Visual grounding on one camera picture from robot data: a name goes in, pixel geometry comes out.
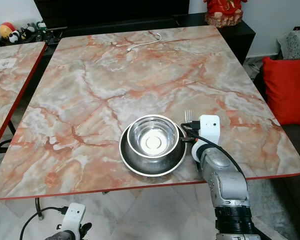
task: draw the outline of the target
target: marble tabletop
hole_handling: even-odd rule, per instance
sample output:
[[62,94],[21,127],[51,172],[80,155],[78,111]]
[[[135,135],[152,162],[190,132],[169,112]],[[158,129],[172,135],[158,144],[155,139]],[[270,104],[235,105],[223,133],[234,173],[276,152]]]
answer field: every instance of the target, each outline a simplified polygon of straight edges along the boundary
[[0,47],[0,138],[44,52],[44,42]]
[[[162,41],[126,49],[134,44]],[[300,174],[300,156],[214,26],[63,38],[0,166],[0,199],[202,183],[188,154],[143,177],[119,157],[123,130],[184,110],[220,117],[219,144],[246,177]]]

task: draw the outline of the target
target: metal bowl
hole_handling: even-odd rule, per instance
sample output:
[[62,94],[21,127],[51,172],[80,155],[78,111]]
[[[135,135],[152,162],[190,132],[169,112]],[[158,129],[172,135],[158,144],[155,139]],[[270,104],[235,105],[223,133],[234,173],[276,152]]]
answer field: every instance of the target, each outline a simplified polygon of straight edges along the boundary
[[[128,126],[123,132],[120,143],[119,152],[123,163],[134,173],[147,176],[159,177],[174,171],[184,160],[187,152],[187,144],[178,137],[175,148],[168,154],[159,157],[146,157],[136,153],[128,143]],[[183,131],[176,126],[177,135],[185,137]]]
[[177,125],[161,115],[140,117],[128,128],[130,148],[144,158],[161,158],[171,153],[179,142]]

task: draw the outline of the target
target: black wire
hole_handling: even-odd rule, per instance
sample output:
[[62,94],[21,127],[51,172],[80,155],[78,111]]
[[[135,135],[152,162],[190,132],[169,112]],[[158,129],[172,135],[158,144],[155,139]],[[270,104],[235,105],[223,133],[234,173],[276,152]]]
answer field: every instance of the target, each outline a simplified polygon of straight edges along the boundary
[[187,129],[186,127],[190,127],[189,123],[181,123],[181,128],[188,134],[193,136],[194,138],[200,139],[202,141],[205,141],[207,144],[212,145],[213,147],[217,148],[218,150],[220,150],[221,152],[223,152],[229,159],[230,161],[233,163],[233,165],[236,167],[236,169],[238,170],[239,173],[241,173],[244,177],[244,179],[246,179],[244,172],[241,170],[240,166],[238,165],[238,163],[233,159],[233,157],[227,153],[226,150],[224,150],[221,146],[213,143],[212,141],[209,141],[208,139],[205,139],[202,136],[199,136],[198,134],[195,134],[193,131],[191,131],[190,129]]
[[19,240],[23,240],[23,237],[24,237],[24,231],[25,231],[26,226],[28,225],[28,223],[29,223],[35,216],[37,216],[39,213],[42,213],[43,211],[48,210],[48,209],[53,209],[53,210],[61,211],[61,208],[59,208],[59,207],[48,206],[48,207],[43,208],[43,209],[41,209],[40,211],[36,212],[35,214],[33,214],[33,215],[28,219],[28,221],[26,221],[25,224],[23,225],[23,228],[22,228],[21,233],[20,233],[20,238],[19,238]]

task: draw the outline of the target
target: power outlet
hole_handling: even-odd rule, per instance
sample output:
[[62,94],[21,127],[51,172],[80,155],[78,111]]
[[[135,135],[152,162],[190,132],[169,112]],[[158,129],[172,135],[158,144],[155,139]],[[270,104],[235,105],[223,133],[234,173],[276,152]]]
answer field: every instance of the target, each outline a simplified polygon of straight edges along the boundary
[[293,31],[299,31],[300,30],[300,26],[295,26],[294,28],[293,28]]

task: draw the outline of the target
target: bowl rim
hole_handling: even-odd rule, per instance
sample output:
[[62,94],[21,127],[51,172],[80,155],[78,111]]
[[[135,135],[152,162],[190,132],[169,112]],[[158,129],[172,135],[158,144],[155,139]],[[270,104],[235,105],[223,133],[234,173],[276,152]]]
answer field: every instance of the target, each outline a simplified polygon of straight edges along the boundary
[[[142,154],[142,153],[138,152],[138,151],[132,146],[132,144],[131,144],[131,142],[130,142],[129,135],[130,135],[130,130],[131,130],[132,126],[133,126],[136,122],[140,121],[141,119],[145,119],[145,118],[149,118],[149,117],[156,117],[156,118],[164,119],[164,120],[170,122],[170,123],[174,126],[174,130],[175,130],[176,135],[177,135],[177,136],[176,136],[177,141],[174,143],[173,147],[172,147],[169,151],[167,151],[166,153],[164,153],[164,154],[156,155],[156,156],[149,156],[149,155]],[[158,159],[158,158],[162,158],[162,157],[164,157],[164,156],[167,156],[168,154],[170,154],[170,153],[177,147],[180,136],[179,136],[179,129],[178,129],[177,124],[175,124],[170,118],[168,118],[168,117],[166,117],[166,116],[159,115],[159,114],[148,114],[148,115],[144,115],[144,116],[142,116],[142,117],[139,117],[137,120],[135,120],[133,123],[131,123],[131,124],[128,126],[128,132],[127,132],[126,138],[127,138],[129,147],[130,147],[136,154],[138,154],[139,156],[144,157],[144,158],[148,158],[148,159]]]
[[[138,170],[135,170],[133,167],[131,167],[125,160],[123,154],[122,154],[122,151],[121,151],[121,145],[122,145],[122,141],[123,141],[123,137],[124,137],[124,133],[128,130],[128,128],[132,126],[132,124],[128,125],[126,127],[126,129],[122,132],[122,135],[120,137],[120,141],[119,141],[119,154],[120,154],[120,157],[121,157],[121,160],[123,161],[124,165],[126,167],[128,167],[128,169],[130,169],[132,172],[134,172],[135,174],[138,174],[138,175],[141,175],[141,176],[145,176],[145,177],[161,177],[161,176],[164,176],[164,175],[167,175],[171,172],[173,172],[174,170],[176,170],[182,163],[183,161],[185,160],[186,158],[186,155],[187,155],[187,150],[188,150],[188,144],[185,142],[184,143],[184,152],[183,152],[183,155],[180,159],[180,161],[171,169],[169,169],[168,171],[165,171],[165,172],[162,172],[162,173],[157,173],[157,174],[147,174],[147,173],[143,173],[143,172],[140,172]],[[179,133],[179,130],[182,132],[183,136],[185,137],[186,136],[186,133],[185,131],[181,128],[181,127],[178,127],[176,126],[177,129],[178,129],[178,133]]]

